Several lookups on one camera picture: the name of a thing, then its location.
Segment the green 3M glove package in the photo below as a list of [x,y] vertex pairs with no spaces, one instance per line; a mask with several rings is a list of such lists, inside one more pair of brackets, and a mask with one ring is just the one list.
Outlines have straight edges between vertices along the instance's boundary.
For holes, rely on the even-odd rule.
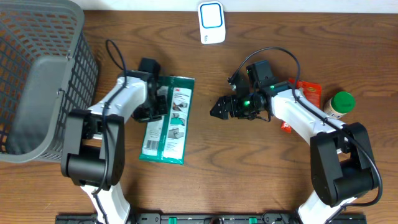
[[165,97],[167,112],[147,123],[139,159],[182,166],[195,79],[160,77],[159,84],[157,94]]

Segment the red coffee stick sachet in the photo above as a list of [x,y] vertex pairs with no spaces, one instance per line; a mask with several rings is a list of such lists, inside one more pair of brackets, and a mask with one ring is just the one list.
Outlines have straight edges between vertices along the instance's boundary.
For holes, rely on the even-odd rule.
[[292,127],[288,123],[286,123],[285,121],[282,122],[281,129],[283,131],[285,131],[286,133],[291,133],[292,132]]

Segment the red snack packet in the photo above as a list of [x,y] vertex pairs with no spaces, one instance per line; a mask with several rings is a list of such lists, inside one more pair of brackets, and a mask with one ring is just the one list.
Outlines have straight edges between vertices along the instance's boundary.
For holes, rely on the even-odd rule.
[[309,102],[314,104],[317,108],[320,108],[320,100],[322,94],[321,85],[299,80],[296,87],[303,92],[303,95]]

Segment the green-lid white jar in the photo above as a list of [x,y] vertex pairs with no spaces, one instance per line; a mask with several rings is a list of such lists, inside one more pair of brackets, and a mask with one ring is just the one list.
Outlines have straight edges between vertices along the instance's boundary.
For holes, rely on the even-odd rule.
[[341,91],[324,104],[323,112],[331,118],[340,119],[351,112],[355,105],[356,101],[354,96],[347,91]]

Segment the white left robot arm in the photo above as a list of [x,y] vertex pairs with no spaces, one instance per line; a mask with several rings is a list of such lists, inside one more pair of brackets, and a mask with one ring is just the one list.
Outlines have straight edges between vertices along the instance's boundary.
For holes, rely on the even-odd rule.
[[125,163],[126,122],[162,119],[167,100],[158,95],[160,64],[142,58],[137,70],[124,69],[97,104],[73,109],[66,120],[61,171],[90,197],[97,223],[127,223],[131,206],[120,179]]

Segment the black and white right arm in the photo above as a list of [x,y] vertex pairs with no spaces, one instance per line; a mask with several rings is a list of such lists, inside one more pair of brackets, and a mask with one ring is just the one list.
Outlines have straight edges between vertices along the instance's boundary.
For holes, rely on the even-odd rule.
[[310,146],[314,191],[294,213],[267,212],[264,223],[365,223],[341,212],[370,190],[382,190],[369,136],[360,123],[345,124],[309,102],[290,82],[279,82],[266,60],[246,68],[249,81],[231,77],[236,94],[222,96],[210,115],[255,120],[260,112],[288,123]]

